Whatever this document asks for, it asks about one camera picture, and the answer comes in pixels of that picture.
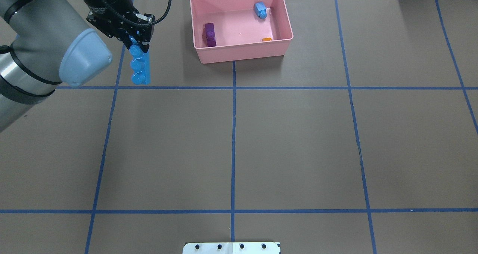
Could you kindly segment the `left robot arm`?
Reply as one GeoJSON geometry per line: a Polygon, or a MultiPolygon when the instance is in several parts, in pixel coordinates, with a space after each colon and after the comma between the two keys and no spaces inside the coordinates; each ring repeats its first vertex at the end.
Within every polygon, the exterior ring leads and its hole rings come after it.
{"type": "Polygon", "coordinates": [[[85,19],[67,0],[1,0],[1,18],[17,34],[1,46],[1,130],[60,84],[80,87],[108,68],[112,53],[98,31],[147,53],[165,18],[140,13],[133,0],[83,1],[85,19]]]}

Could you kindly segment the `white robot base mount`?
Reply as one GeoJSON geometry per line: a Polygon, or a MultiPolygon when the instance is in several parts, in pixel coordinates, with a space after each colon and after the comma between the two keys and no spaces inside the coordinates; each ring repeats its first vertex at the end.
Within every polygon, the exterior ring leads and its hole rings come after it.
{"type": "Polygon", "coordinates": [[[279,242],[192,242],[183,254],[281,254],[279,242]]]}

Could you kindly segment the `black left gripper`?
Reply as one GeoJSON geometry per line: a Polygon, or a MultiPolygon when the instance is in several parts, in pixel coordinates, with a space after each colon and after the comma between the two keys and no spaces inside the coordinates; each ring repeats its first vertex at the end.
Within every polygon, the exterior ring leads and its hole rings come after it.
{"type": "Polygon", "coordinates": [[[91,23],[107,37],[122,41],[127,50],[132,46],[132,41],[129,36],[133,36],[133,38],[140,43],[142,51],[148,53],[154,26],[139,27],[128,23],[127,20],[143,25],[152,23],[155,20],[155,16],[148,13],[138,13],[135,8],[133,10],[127,10],[120,15],[121,18],[116,16],[113,11],[107,7],[98,9],[91,8],[86,19],[87,22],[91,23]]]}

